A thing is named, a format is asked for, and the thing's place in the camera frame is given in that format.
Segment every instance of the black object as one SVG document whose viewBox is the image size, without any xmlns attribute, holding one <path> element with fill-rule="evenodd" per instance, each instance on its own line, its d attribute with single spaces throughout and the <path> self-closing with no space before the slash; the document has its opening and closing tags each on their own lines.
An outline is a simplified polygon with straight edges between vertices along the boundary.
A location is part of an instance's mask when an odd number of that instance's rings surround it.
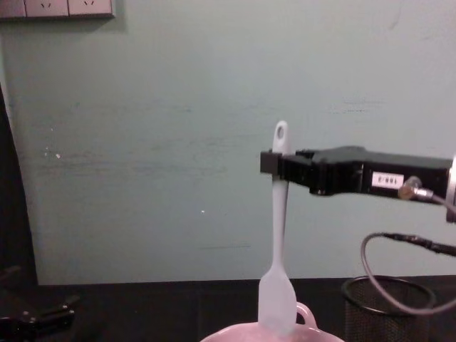
<svg viewBox="0 0 456 342">
<path fill-rule="evenodd" d="M 260 170 L 309 188 L 313 195 L 369 194 L 398 198 L 397 189 L 374 187 L 374 172 L 420 178 L 423 187 L 441 198 L 447 194 L 452 160 L 394 155 L 347 146 L 329 150 L 299 150 L 295 155 L 261 153 Z"/>
<path fill-rule="evenodd" d="M 36 285 L 36 266 L 21 170 L 0 89 L 0 269 L 19 265 L 22 285 Z"/>
<path fill-rule="evenodd" d="M 400 233 L 383 233 L 383 236 L 395 241 L 407 242 L 416 246 L 421 246 L 429 251 L 433 251 L 438 254 L 445 254 L 451 257 L 456 257 L 456 247 L 449 244 L 438 244 L 432 240 L 425 239 L 418 235 L 408 235 Z"/>
<path fill-rule="evenodd" d="M 0 284 L 20 272 L 13 266 L 0 274 Z M 32 342 L 37 338 L 66 331 L 73 323 L 73 306 L 78 296 L 69 296 L 62 304 L 38 310 L 19 296 L 0 288 L 0 341 Z"/>
<path fill-rule="evenodd" d="M 434 293 L 410 281 L 376 276 L 395 299 L 423 309 L 435 305 Z M 386 301 L 367 276 L 351 279 L 342 286 L 346 300 L 346 342 L 428 342 L 428 316 L 412 316 Z"/>
</svg>

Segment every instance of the mesh pen holder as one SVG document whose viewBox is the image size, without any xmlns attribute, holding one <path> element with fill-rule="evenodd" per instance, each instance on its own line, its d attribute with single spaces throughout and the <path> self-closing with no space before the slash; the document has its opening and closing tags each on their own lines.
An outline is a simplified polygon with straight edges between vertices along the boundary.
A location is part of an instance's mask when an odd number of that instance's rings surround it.
<svg viewBox="0 0 456 342">
<path fill-rule="evenodd" d="M 434 293 L 410 281 L 375 276 L 395 299 L 424 309 L 435 305 Z M 386 301 L 367 276 L 342 286 L 346 300 L 346 342 L 428 342 L 429 316 L 412 316 Z"/>
</svg>

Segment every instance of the wall outlet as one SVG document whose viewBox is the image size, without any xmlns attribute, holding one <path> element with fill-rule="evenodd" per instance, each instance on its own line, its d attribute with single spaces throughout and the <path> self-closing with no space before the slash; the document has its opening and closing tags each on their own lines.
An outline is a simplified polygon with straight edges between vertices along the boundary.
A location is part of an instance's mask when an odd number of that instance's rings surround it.
<svg viewBox="0 0 456 342">
<path fill-rule="evenodd" d="M 23 18 L 25 16 L 24 0 L 0 0 L 0 18 Z"/>
<path fill-rule="evenodd" d="M 115 0 L 68 0 L 70 16 L 114 16 Z"/>
<path fill-rule="evenodd" d="M 28 17 L 68 16 L 67 0 L 26 0 Z"/>
</svg>

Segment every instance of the label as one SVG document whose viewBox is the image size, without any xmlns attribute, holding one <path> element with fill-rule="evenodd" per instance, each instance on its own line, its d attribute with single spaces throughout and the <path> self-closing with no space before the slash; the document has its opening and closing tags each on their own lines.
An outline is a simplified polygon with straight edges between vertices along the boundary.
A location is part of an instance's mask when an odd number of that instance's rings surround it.
<svg viewBox="0 0 456 342">
<path fill-rule="evenodd" d="M 394 173 L 373 172 L 372 186 L 385 189 L 399 189 L 404 184 L 404 176 Z"/>
</svg>

